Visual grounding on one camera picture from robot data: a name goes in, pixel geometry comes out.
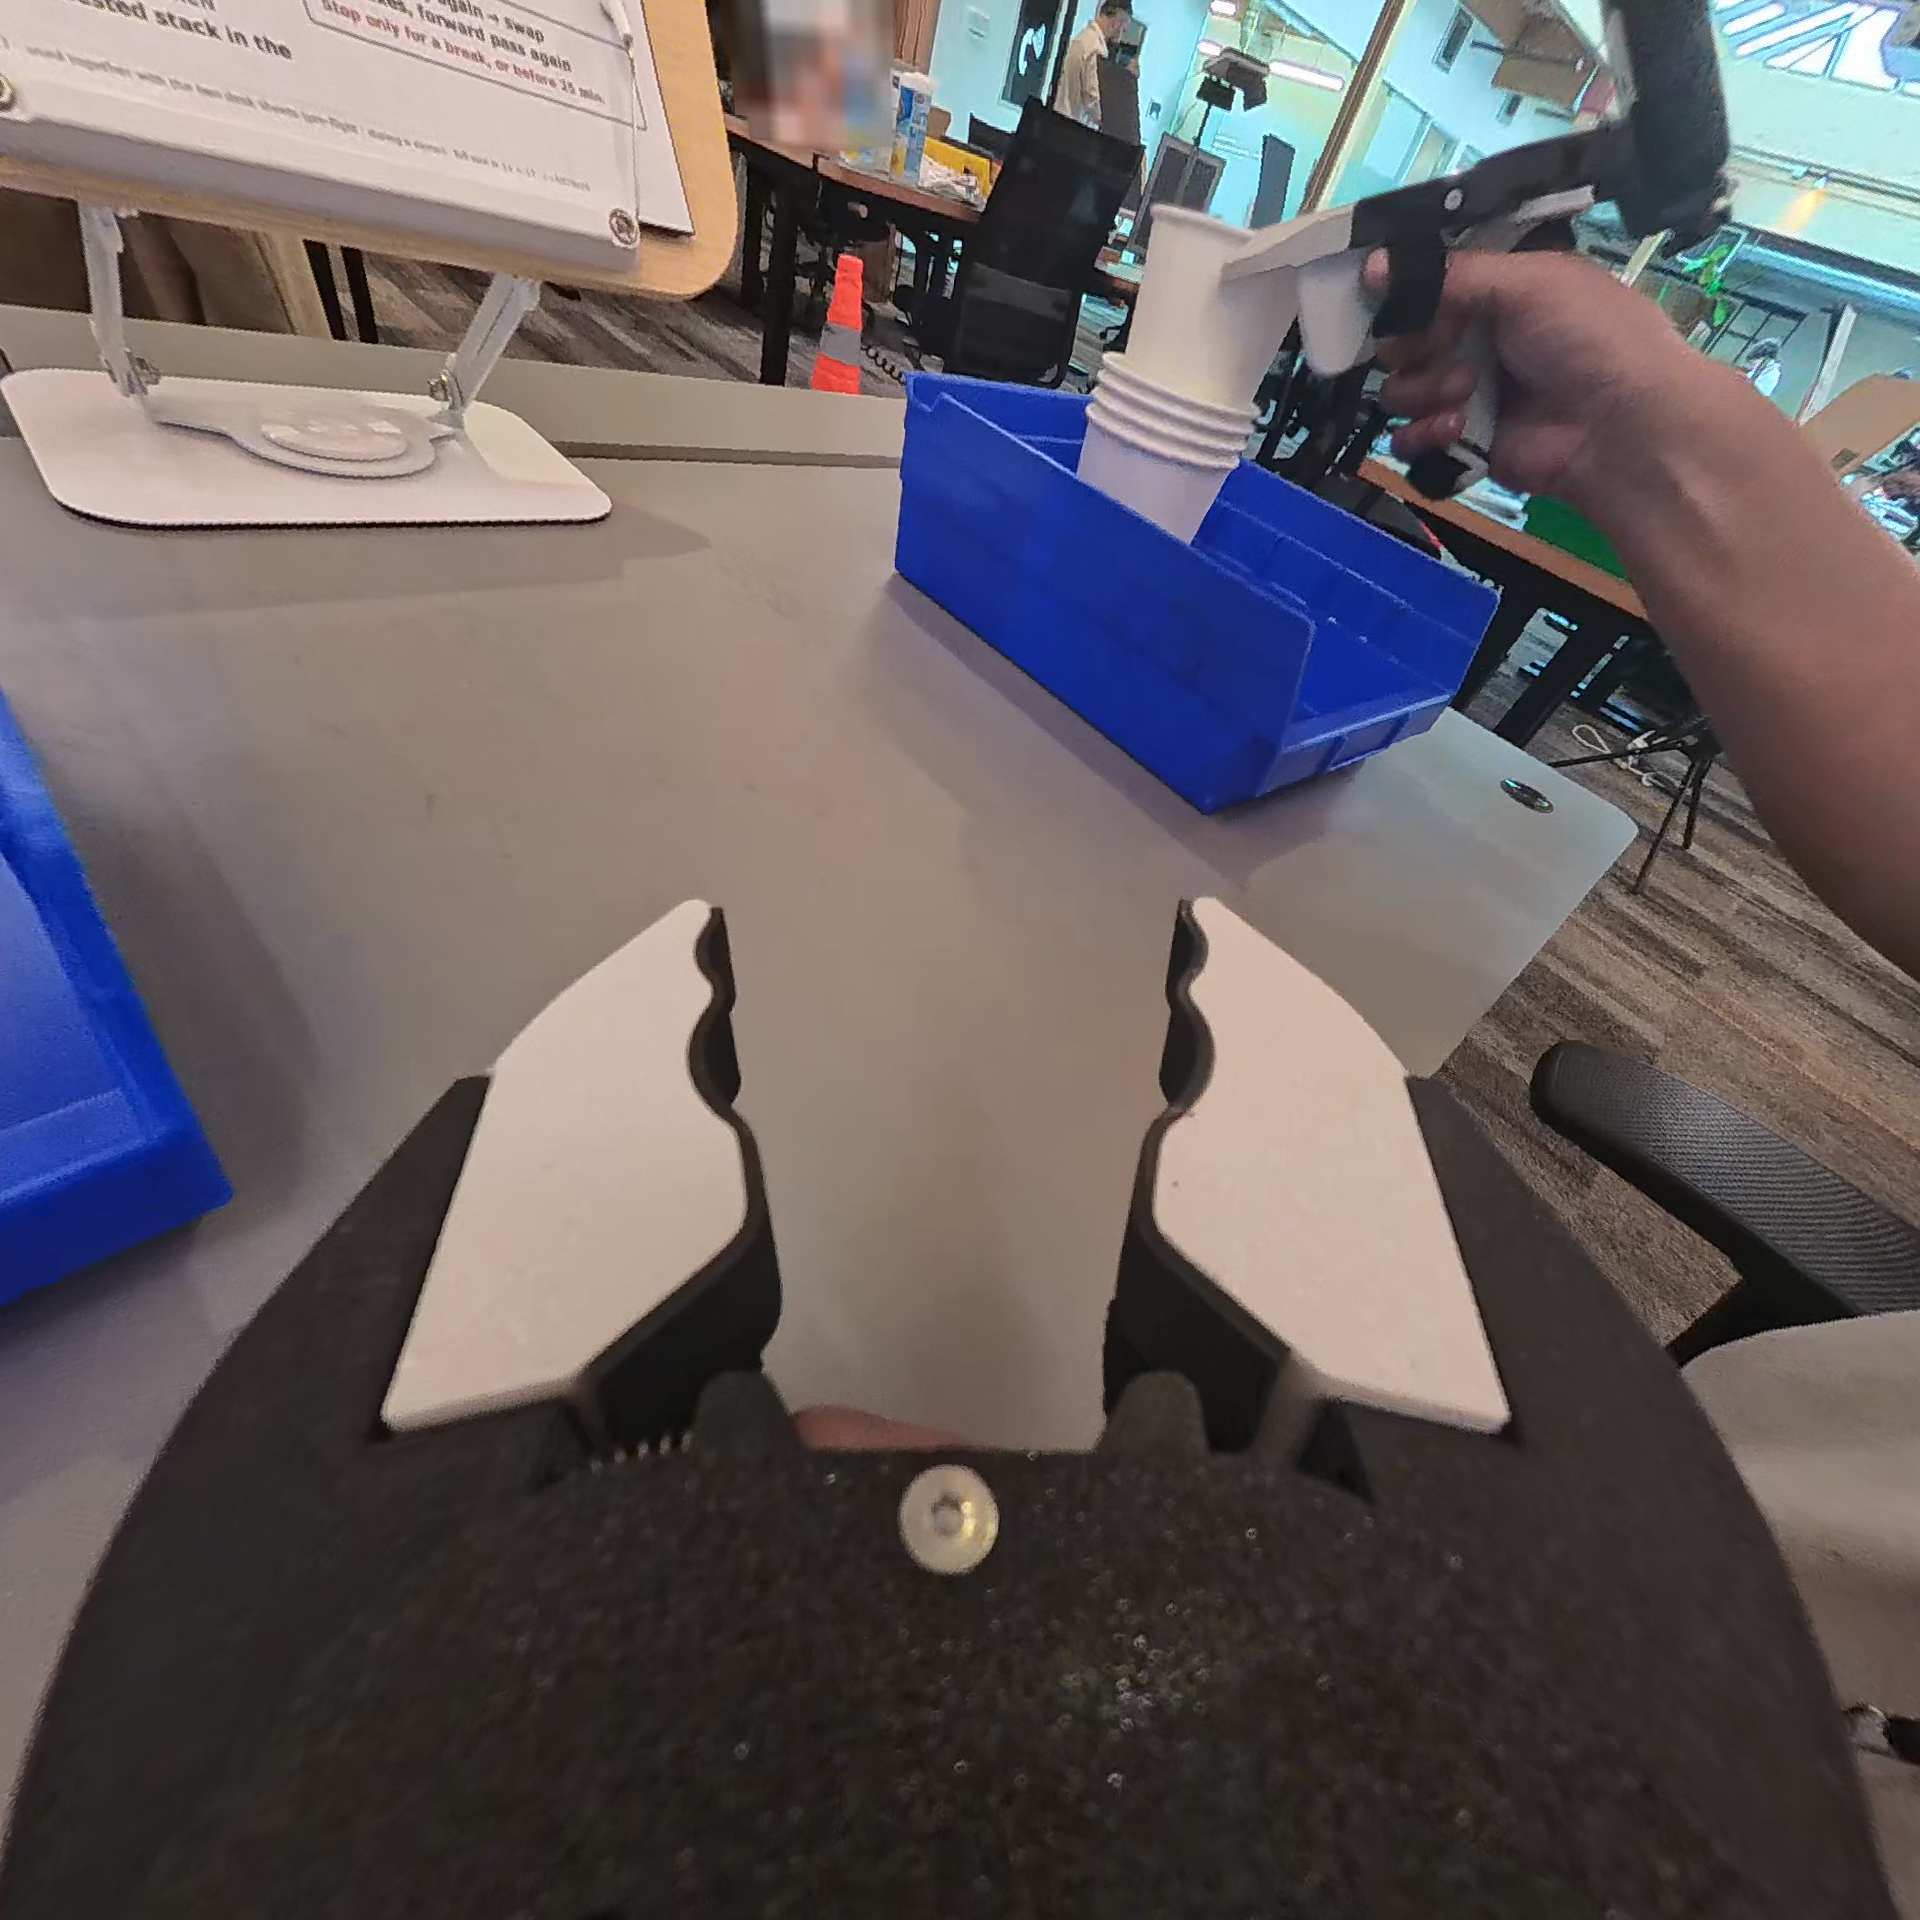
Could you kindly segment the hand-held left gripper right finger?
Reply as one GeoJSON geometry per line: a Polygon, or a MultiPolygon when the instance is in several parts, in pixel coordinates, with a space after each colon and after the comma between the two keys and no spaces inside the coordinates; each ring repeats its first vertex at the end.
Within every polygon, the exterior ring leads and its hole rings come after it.
{"type": "Polygon", "coordinates": [[[1510,1406],[1400,1059],[1212,896],[1175,912],[1161,1112],[1105,1315],[1105,1412],[1177,1375],[1209,1450],[1330,1406],[1502,1435],[1510,1406]]]}

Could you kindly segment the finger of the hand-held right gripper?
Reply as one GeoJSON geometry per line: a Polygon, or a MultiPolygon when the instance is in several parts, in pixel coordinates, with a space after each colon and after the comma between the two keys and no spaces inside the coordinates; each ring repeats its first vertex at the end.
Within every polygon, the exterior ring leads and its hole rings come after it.
{"type": "Polygon", "coordinates": [[[1319,376],[1370,358],[1375,292],[1364,280],[1370,248],[1352,240],[1352,213],[1319,211],[1254,231],[1221,270],[1221,301],[1247,344],[1278,349],[1290,326],[1319,376]]]}

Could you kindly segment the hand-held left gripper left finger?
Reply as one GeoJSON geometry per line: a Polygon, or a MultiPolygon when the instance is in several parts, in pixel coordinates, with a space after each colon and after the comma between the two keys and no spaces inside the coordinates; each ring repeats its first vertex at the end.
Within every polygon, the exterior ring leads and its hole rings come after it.
{"type": "Polygon", "coordinates": [[[420,1432],[560,1406],[591,1450],[692,1429],[778,1325],[760,1154],[738,1115],[724,912],[682,901],[498,1053],[378,1416],[420,1432]]]}

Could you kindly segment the green-banded white paper cup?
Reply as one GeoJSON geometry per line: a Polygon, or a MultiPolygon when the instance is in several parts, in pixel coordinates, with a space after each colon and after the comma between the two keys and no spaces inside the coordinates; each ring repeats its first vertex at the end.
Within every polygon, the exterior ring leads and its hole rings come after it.
{"type": "Polygon", "coordinates": [[[1294,231],[1238,228],[1164,206],[1121,349],[1128,370],[1188,399],[1247,407],[1298,317],[1284,261],[1294,231]]]}

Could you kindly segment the blue plastic bin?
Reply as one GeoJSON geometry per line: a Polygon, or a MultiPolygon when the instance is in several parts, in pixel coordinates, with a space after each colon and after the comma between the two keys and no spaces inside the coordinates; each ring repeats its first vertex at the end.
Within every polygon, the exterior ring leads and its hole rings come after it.
{"type": "Polygon", "coordinates": [[[1258,464],[1190,541],[1076,475],[1088,395],[902,384],[895,572],[1204,813],[1428,732],[1496,590],[1258,464]]]}
{"type": "Polygon", "coordinates": [[[2,1304],[224,1208],[232,1186],[2,708],[2,1304]]]}

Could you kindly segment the person's right forearm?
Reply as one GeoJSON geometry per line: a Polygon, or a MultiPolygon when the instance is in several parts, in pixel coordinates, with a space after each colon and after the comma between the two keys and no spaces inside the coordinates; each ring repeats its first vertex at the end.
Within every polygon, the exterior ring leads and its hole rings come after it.
{"type": "Polygon", "coordinates": [[[1656,399],[1626,478],[1610,539],[1768,839],[1914,976],[1914,565],[1716,367],[1656,399]]]}

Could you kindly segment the person's right hand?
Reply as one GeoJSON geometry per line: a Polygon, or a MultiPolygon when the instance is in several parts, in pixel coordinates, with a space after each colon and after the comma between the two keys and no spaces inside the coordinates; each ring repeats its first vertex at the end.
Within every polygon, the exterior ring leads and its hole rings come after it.
{"type": "Polygon", "coordinates": [[[1754,392],[1688,348],[1658,306],[1582,256],[1455,251],[1430,324],[1383,338],[1383,407],[1402,464],[1477,436],[1504,488],[1599,516],[1654,456],[1743,420],[1754,392]]]}

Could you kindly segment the black mesh chair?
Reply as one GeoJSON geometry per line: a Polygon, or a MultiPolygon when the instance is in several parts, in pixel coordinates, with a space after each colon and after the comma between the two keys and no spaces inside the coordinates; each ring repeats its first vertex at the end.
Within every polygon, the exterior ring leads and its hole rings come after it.
{"type": "Polygon", "coordinates": [[[951,288],[911,333],[944,373],[1057,389],[1081,303],[1143,146],[1025,103],[997,182],[957,247],[951,288]]]}

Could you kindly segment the brown-edged background table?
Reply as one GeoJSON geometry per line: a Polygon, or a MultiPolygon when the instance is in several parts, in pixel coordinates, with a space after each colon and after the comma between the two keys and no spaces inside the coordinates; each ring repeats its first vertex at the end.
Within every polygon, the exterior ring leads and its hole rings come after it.
{"type": "Polygon", "coordinates": [[[1494,612],[1453,708],[1468,710],[1534,618],[1549,615],[1562,626],[1561,639],[1502,710],[1496,735],[1525,748],[1562,704],[1604,715],[1626,672],[1647,658],[1656,639],[1632,582],[1489,515],[1468,495],[1425,499],[1386,462],[1364,459],[1360,480],[1406,506],[1445,554],[1496,590],[1494,612]]]}

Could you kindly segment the green plastic bin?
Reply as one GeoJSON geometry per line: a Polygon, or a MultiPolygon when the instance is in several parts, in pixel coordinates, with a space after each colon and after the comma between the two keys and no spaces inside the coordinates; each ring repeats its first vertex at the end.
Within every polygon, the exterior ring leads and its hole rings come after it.
{"type": "Polygon", "coordinates": [[[1626,580],[1626,567],[1623,565],[1613,541],[1585,515],[1556,495],[1528,493],[1522,515],[1522,530],[1528,538],[1549,543],[1559,554],[1582,560],[1582,565],[1594,567],[1618,580],[1626,580]]]}

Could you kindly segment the black office chair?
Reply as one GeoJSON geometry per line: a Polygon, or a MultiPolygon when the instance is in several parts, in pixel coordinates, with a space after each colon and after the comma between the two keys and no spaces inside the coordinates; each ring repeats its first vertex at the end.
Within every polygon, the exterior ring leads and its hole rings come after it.
{"type": "Polygon", "coordinates": [[[1678,1365],[1762,1332],[1917,1307],[1914,1228],[1726,1100],[1582,1042],[1549,1046],[1527,1096],[1734,1268],[1668,1343],[1678,1365]]]}

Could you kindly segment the cluttered background table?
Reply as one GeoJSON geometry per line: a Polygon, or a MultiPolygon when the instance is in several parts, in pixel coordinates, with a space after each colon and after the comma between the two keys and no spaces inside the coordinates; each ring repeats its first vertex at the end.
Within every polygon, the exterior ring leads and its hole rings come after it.
{"type": "Polygon", "coordinates": [[[874,174],[814,151],[759,136],[724,115],[727,144],[741,166],[741,231],[735,301],[759,323],[759,384],[782,389],[792,340],[799,231],[838,199],[872,224],[951,245],[982,214],[982,206],[874,174]]]}

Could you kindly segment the orange traffic cone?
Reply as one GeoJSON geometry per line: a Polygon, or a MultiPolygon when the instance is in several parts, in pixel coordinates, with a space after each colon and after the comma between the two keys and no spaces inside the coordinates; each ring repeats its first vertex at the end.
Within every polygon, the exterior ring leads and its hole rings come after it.
{"type": "Polygon", "coordinates": [[[816,392],[862,392],[862,323],[862,259],[856,251],[842,251],[834,263],[832,299],[807,381],[816,392]]]}

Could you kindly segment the white document stand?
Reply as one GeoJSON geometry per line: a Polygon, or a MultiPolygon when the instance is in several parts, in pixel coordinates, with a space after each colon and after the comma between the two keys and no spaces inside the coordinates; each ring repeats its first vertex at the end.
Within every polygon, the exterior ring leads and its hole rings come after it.
{"type": "Polygon", "coordinates": [[[98,367],[5,375],[5,405],[62,508],[154,532],[590,524],[607,495],[525,420],[477,398],[537,284],[496,275],[426,395],[157,373],[127,335],[124,187],[76,202],[98,367]]]}

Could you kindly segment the printed instruction sheet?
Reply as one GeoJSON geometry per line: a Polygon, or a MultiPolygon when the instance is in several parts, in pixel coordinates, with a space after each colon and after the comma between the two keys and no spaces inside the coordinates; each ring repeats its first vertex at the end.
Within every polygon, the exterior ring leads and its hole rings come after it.
{"type": "Polygon", "coordinates": [[[690,234],[637,4],[10,2],[5,155],[409,234],[690,234]]]}

